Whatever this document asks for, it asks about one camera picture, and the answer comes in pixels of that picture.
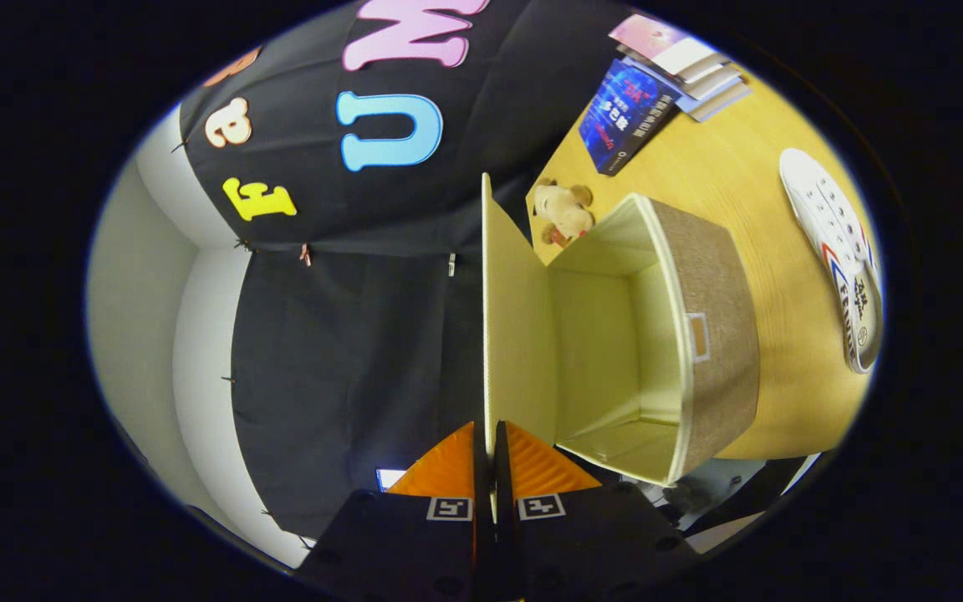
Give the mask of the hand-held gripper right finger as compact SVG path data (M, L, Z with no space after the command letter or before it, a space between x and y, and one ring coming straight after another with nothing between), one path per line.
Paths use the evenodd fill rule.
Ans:
M700 555L634 484L603 484L509 421L494 431L494 598L658 601Z

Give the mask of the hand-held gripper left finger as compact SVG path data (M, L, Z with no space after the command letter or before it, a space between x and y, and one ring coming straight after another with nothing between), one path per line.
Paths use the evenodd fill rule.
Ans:
M352 492L297 578L324 601L493 601L496 522L484 434L471 421L391 487Z

